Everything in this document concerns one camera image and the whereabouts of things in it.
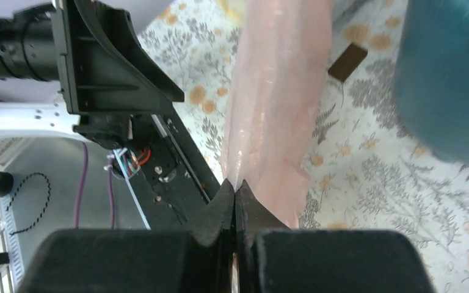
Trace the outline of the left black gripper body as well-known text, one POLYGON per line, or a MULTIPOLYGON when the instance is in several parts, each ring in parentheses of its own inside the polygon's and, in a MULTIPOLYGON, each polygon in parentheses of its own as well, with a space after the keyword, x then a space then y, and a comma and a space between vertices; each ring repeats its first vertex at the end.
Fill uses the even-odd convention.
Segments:
POLYGON ((142 49, 127 10, 56 1, 51 17, 61 91, 74 132, 105 149, 128 144, 131 117, 169 115, 184 92, 142 49))

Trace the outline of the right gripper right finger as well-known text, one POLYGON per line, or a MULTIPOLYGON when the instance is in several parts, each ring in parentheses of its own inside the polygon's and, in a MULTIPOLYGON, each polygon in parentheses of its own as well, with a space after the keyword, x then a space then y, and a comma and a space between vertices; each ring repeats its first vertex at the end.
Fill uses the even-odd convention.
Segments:
POLYGON ((240 292, 434 292, 393 230, 292 230, 243 183, 234 199, 240 292))

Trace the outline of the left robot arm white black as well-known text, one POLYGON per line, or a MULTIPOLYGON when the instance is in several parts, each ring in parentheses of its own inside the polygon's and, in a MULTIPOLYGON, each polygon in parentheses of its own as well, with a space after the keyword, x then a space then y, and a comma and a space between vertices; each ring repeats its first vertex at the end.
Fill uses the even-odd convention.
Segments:
POLYGON ((130 13, 101 1, 34 3, 0 17, 0 140, 63 137, 107 150, 184 92, 143 50, 130 13))

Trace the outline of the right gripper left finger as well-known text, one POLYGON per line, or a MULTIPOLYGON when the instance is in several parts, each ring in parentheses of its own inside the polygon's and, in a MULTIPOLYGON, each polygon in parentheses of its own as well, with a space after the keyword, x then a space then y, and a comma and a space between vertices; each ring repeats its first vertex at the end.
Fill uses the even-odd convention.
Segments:
POLYGON ((58 230, 39 246, 20 292, 230 292, 225 180, 213 200, 174 230, 58 230))

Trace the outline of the pink plastic trash bag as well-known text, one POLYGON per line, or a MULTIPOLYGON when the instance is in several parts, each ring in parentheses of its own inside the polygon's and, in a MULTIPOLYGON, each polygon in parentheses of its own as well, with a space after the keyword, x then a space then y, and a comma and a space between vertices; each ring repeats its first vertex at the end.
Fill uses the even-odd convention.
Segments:
POLYGON ((311 144, 332 46, 331 1, 247 1, 220 163, 273 215, 299 226, 311 144))

